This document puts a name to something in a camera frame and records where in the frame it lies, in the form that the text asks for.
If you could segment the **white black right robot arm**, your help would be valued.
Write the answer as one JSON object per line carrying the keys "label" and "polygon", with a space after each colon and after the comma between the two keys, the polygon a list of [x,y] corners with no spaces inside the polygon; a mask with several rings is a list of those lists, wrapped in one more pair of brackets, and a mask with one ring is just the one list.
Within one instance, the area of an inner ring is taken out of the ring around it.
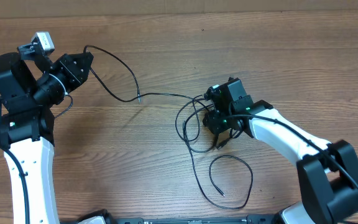
{"label": "white black right robot arm", "polygon": [[307,133],[270,103],[254,102],[238,78],[209,87],[204,98],[213,108],[203,124],[213,134],[246,133],[296,167],[301,201],[280,211],[274,223],[347,223],[358,212],[358,157],[347,141]]}

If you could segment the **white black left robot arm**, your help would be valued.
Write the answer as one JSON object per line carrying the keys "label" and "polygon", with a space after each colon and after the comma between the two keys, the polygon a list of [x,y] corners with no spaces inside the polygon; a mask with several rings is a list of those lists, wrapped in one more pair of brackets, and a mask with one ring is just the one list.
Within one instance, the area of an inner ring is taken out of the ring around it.
{"label": "white black left robot arm", "polygon": [[51,108],[84,84],[93,55],[0,55],[0,149],[6,159],[14,223],[60,223],[53,186]]}

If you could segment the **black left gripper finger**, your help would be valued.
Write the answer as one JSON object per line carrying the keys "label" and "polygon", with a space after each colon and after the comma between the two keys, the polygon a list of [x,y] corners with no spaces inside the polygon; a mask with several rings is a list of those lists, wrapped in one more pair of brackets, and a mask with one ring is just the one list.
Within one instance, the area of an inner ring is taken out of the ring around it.
{"label": "black left gripper finger", "polygon": [[85,81],[87,81],[91,65],[92,65],[91,60],[76,61],[76,66],[77,66],[76,77],[80,83],[84,83]]}
{"label": "black left gripper finger", "polygon": [[94,56],[90,52],[83,52],[80,54],[71,54],[70,57],[77,64],[92,64]]}

